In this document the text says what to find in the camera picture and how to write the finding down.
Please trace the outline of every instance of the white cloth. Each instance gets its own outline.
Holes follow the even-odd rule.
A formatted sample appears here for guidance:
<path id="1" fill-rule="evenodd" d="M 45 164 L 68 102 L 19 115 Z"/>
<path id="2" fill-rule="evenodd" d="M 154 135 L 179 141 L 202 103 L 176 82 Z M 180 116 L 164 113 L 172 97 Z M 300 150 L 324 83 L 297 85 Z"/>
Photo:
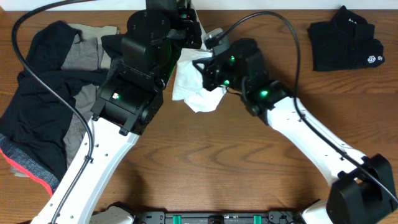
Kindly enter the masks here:
<path id="1" fill-rule="evenodd" d="M 203 40 L 206 32 L 201 24 L 200 28 Z M 205 44 L 202 44 L 200 50 L 182 49 L 177 62 L 172 100 L 184 100 L 196 113 L 214 111 L 226 93 L 226 89 L 223 87 L 218 87 L 213 91 L 204 89 L 202 75 L 192 64 L 192 60 L 211 56 L 212 53 L 206 51 Z"/>

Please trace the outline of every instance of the folded black shirt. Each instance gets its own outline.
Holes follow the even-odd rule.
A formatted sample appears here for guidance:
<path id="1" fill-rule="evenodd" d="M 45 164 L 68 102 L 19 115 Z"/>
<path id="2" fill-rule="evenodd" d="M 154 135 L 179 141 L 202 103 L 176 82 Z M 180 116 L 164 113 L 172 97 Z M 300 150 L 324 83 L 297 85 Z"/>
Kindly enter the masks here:
<path id="1" fill-rule="evenodd" d="M 341 7 L 330 22 L 308 29 L 313 69 L 318 72 L 377 67 L 384 63 L 383 45 L 374 39 L 374 25 Z"/>

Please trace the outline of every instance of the wood grain surface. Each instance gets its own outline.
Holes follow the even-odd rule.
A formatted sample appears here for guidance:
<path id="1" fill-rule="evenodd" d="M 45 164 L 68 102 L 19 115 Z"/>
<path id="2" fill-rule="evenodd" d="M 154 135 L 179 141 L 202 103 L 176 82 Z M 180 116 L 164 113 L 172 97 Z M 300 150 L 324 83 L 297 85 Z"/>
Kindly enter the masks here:
<path id="1" fill-rule="evenodd" d="M 398 12 L 356 11 L 376 25 L 385 64 L 338 72 L 312 71 L 307 28 L 336 11 L 278 11 L 298 32 L 302 48 L 300 98 L 337 136 L 373 156 L 388 158 L 398 180 Z M 22 25 L 18 41 L 27 53 L 34 34 L 56 20 L 126 31 L 132 11 L 44 12 Z M 207 32 L 227 29 L 252 11 L 198 11 Z M 11 27 L 21 12 L 0 20 L 0 114 L 7 108 L 22 70 L 11 46 Z M 295 48 L 290 32 L 273 17 L 256 17 L 231 33 L 231 40 L 255 38 L 274 77 L 294 82 Z M 316 167 L 285 137 L 226 95 L 218 109 L 195 114 L 172 101 L 173 80 L 164 105 L 112 176 L 96 210 L 122 201 L 135 210 L 260 211 L 303 208 L 327 199 L 329 187 Z M 49 195 L 32 180 L 14 177 L 0 159 L 0 223 L 32 219 Z M 382 223 L 398 223 L 393 213 Z"/>

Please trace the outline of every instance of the cable clip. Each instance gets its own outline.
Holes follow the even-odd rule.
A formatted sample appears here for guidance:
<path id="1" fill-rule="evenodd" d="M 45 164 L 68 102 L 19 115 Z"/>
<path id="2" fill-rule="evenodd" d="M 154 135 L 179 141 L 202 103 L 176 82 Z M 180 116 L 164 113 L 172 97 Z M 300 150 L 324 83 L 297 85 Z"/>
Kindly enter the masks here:
<path id="1" fill-rule="evenodd" d="M 91 164 L 93 163 L 94 158 L 85 156 L 85 160 L 88 160 Z"/>

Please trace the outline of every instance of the black fabric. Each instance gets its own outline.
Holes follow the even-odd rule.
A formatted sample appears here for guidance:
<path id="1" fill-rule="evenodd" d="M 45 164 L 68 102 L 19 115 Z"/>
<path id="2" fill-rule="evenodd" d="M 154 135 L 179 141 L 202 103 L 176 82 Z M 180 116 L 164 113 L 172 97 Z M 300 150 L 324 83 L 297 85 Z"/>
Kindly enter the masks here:
<path id="1" fill-rule="evenodd" d="M 27 62 L 71 105 L 73 96 L 90 83 L 100 85 L 106 71 L 63 71 L 61 66 L 79 31 L 62 21 L 38 32 L 30 46 Z M 63 137 L 72 112 L 27 71 L 18 75 L 18 89 L 0 118 L 0 133 L 59 181 L 67 171 Z"/>
<path id="2" fill-rule="evenodd" d="M 122 34 L 105 35 L 101 37 L 102 48 L 104 48 L 105 52 L 112 60 L 123 55 L 121 44 L 123 37 L 124 35 Z"/>
<path id="3" fill-rule="evenodd" d="M 374 25 L 341 7 L 330 22 L 311 24 L 313 69 L 319 72 L 377 67 L 385 62 Z"/>

